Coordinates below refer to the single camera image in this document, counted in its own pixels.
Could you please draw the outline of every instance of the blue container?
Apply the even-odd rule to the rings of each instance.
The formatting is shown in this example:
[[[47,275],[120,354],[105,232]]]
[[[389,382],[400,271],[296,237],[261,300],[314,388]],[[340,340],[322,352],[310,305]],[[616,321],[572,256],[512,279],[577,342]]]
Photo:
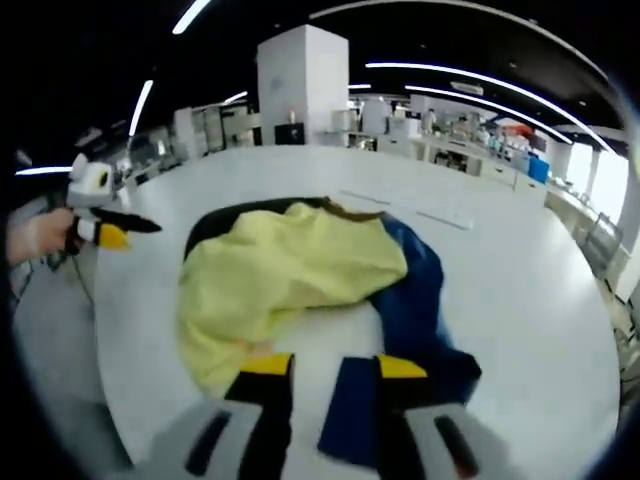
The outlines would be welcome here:
[[[529,177],[537,182],[547,183],[547,174],[549,173],[549,164],[541,160],[535,155],[529,157]]]

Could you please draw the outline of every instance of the cable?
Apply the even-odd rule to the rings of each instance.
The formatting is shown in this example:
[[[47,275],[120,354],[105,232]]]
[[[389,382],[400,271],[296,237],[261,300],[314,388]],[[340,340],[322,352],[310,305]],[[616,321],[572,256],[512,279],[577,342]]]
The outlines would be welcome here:
[[[80,267],[78,266],[78,262],[76,261],[76,257],[71,255],[71,261],[73,262],[73,267],[76,270],[76,274],[78,275],[78,280],[80,281],[80,285],[82,286],[82,290],[84,290],[84,294],[91,303],[91,309],[95,310],[95,304],[93,303],[93,298],[91,298],[91,294],[89,293],[89,289],[87,288],[86,283],[84,283],[84,278],[82,278],[82,274],[80,273]]]

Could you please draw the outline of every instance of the yellow cloth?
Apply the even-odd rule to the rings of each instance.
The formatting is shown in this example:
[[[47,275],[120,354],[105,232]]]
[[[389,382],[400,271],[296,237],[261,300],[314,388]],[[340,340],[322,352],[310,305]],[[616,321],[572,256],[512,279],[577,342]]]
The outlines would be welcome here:
[[[240,366],[309,307],[348,305],[407,273],[379,219],[353,222],[303,203],[242,214],[200,242],[180,276],[178,343],[196,383],[224,395]]]

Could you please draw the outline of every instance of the round table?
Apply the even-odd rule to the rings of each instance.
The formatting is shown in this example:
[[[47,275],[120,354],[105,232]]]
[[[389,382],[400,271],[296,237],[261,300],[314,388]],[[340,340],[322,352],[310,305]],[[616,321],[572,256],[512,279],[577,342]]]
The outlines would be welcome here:
[[[132,211],[163,231],[134,235],[128,253],[99,253],[100,373],[134,463],[148,454],[154,434],[202,398],[174,333],[191,228],[225,206],[322,195],[347,207],[384,208],[438,253],[445,321],[456,347],[483,370],[468,410],[506,442],[523,478],[566,480],[596,460],[617,424],[616,347],[587,262],[554,214],[507,186],[425,162],[282,146],[227,150],[142,185]],[[415,213],[421,209],[470,219],[473,228]],[[293,438],[282,478],[377,478],[332,462],[316,445],[341,359],[380,349],[379,318],[368,303],[305,316],[274,344],[296,354]]]

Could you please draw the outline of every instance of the window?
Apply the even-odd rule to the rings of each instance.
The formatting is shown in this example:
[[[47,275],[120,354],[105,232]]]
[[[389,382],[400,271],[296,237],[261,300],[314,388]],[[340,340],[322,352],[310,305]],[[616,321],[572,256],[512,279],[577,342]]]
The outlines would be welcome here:
[[[593,147],[583,143],[574,143],[569,157],[567,180],[573,183],[572,189],[578,194],[586,193],[591,173]]]
[[[591,201],[598,212],[618,223],[627,192],[629,162],[626,158],[606,151],[600,152],[598,170],[591,189]]]

